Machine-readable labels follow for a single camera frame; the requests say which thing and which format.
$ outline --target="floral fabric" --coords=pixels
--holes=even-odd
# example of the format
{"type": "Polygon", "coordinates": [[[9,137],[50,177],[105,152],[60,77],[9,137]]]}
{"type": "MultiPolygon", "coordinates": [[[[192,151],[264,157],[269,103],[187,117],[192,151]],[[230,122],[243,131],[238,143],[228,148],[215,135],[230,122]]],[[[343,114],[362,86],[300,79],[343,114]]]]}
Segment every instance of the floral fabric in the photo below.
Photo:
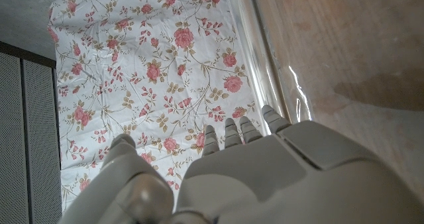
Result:
{"type": "Polygon", "coordinates": [[[178,194],[206,125],[221,146],[227,117],[259,125],[227,0],[57,0],[49,15],[63,210],[121,133],[178,194]]]}

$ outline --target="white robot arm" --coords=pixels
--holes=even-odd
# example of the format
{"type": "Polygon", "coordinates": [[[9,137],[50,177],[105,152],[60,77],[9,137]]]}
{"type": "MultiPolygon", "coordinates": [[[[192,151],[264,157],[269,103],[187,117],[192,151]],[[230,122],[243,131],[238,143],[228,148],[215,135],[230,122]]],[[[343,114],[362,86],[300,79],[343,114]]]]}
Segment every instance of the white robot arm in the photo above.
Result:
{"type": "Polygon", "coordinates": [[[272,135],[242,117],[245,145],[232,119],[224,150],[207,127],[174,213],[165,180],[118,136],[60,223],[424,223],[423,204],[369,150],[313,121],[291,125],[267,105],[262,113],[272,135]]]}

